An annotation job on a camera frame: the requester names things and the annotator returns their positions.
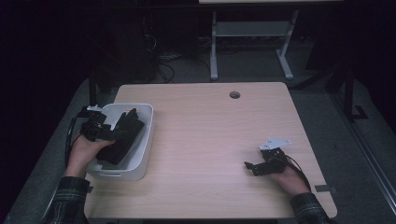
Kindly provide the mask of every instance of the forearm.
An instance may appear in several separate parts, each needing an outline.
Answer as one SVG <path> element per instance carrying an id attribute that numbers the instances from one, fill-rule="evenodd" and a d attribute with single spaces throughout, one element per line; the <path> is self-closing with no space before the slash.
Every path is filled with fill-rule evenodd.
<path id="1" fill-rule="evenodd" d="M 56 190 L 45 223 L 84 223 L 84 204 L 90 182 L 65 176 Z"/>
<path id="2" fill-rule="evenodd" d="M 290 201 L 299 224 L 332 223 L 313 193 L 302 193 Z"/>

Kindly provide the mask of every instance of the gray carpet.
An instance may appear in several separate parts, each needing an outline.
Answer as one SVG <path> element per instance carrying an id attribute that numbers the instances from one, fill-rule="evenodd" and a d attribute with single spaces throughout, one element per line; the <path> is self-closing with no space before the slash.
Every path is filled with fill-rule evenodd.
<path id="1" fill-rule="evenodd" d="M 293 86 L 310 78 L 316 71 L 305 71 L 311 44 L 292 43 L 288 51 L 290 68 L 295 79 L 286 80 L 273 51 L 274 46 L 260 50 L 241 51 L 235 54 L 220 54 L 218 82 L 281 81 Z M 208 54 L 201 59 L 208 63 Z M 202 61 L 181 59 L 168 63 L 175 69 L 174 81 L 209 82 L 210 75 Z M 163 67 L 166 75 L 171 71 Z M 356 84 L 354 103 L 362 105 L 369 119 L 357 120 L 352 128 L 339 111 L 338 95 L 324 91 L 327 78 L 323 78 L 304 91 L 291 91 L 305 131 L 317 156 L 318 163 L 329 186 L 338 209 L 335 218 L 339 223 L 396 223 L 373 173 L 364 159 L 361 145 L 352 129 L 359 130 L 367 145 L 392 183 L 396 183 L 396 137 L 380 113 L 375 109 L 367 90 Z M 157 77 L 153 83 L 162 83 Z M 112 103 L 117 93 L 101 94 L 101 105 Z M 82 106 L 89 103 L 88 83 L 84 82 L 65 111 L 58 129 L 37 162 L 29 180 L 9 213 L 6 223 L 38 223 L 64 171 L 64 142 L 70 119 Z M 99 220 L 91 223 L 142 223 L 142 220 Z M 279 220 L 279 223 L 295 223 L 294 219 Z"/>

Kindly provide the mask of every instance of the human hand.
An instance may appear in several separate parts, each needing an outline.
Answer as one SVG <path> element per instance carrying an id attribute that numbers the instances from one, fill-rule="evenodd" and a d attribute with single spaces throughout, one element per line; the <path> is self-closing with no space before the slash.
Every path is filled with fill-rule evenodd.
<path id="1" fill-rule="evenodd" d="M 90 161 L 102 148 L 109 146 L 114 142 L 115 141 L 105 140 L 91 142 L 83 134 L 79 135 L 73 143 L 69 162 L 64 175 L 84 178 Z"/>
<path id="2" fill-rule="evenodd" d="M 286 166 L 282 174 L 270 174 L 268 176 L 274 179 L 276 183 L 292 197 L 298 194 L 311 192 L 297 172 L 289 166 Z"/>

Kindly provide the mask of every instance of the plaid sleeve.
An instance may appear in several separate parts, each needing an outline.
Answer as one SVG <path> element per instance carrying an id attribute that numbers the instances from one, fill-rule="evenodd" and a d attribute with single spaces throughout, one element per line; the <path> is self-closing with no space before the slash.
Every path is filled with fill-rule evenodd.
<path id="1" fill-rule="evenodd" d="M 290 204 L 299 224 L 333 223 L 313 193 L 299 194 L 291 199 Z"/>
<path id="2" fill-rule="evenodd" d="M 45 223 L 84 223 L 84 204 L 90 182 L 83 178 L 65 176 L 61 179 Z"/>

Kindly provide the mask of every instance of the wooden table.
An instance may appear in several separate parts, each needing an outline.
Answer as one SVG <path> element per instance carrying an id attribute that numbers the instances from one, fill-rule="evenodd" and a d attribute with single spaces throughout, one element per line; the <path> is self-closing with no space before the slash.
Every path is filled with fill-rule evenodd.
<path id="1" fill-rule="evenodd" d="M 148 170 L 137 181 L 88 175 L 87 217 L 294 217 L 290 197 L 244 164 L 263 162 L 258 146 L 268 137 L 291 141 L 282 149 L 299 162 L 329 217 L 336 215 L 330 192 L 315 192 L 326 182 L 283 83 L 127 85 L 115 102 L 154 107 Z"/>

